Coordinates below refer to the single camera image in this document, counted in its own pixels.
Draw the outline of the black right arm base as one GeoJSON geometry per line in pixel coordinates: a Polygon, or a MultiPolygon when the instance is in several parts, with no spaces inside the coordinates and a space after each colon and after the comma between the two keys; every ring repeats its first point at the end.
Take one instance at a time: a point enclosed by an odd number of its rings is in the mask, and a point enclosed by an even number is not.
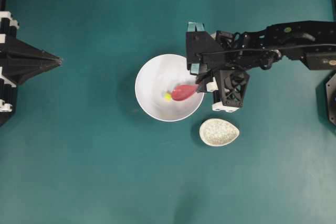
{"type": "Polygon", "coordinates": [[[316,87],[316,99],[320,123],[335,131],[335,70],[316,87]]]}

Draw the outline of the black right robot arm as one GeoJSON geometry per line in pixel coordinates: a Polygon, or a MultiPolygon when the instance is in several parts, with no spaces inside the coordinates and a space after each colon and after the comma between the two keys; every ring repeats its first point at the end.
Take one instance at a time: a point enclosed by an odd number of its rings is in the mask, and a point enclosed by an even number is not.
{"type": "Polygon", "coordinates": [[[219,70],[269,70],[283,57],[301,61],[309,70],[334,70],[335,23],[282,23],[256,32],[218,30],[212,35],[202,23],[187,24],[186,66],[199,78],[219,70]]]}

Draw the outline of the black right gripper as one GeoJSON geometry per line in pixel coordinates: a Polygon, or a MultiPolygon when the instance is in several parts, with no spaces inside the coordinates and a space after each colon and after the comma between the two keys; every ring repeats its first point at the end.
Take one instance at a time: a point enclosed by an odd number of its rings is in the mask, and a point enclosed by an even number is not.
{"type": "MultiPolygon", "coordinates": [[[[203,23],[188,22],[187,31],[205,31],[203,23]]],[[[272,65],[282,59],[280,47],[282,36],[274,30],[258,32],[229,33],[216,31],[211,34],[219,49],[210,49],[209,69],[207,64],[193,63],[190,74],[196,77],[197,93],[214,92],[218,85],[214,74],[221,70],[248,71],[252,68],[269,70],[272,65]]]]}

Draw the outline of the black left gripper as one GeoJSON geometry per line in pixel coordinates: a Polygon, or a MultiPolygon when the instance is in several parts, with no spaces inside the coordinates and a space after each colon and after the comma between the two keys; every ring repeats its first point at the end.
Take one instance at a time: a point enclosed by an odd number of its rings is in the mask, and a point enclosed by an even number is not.
{"type": "Polygon", "coordinates": [[[1,11],[1,126],[16,111],[17,85],[62,64],[59,57],[16,39],[18,28],[11,12],[1,11]],[[41,60],[9,60],[9,55],[41,60]]]}

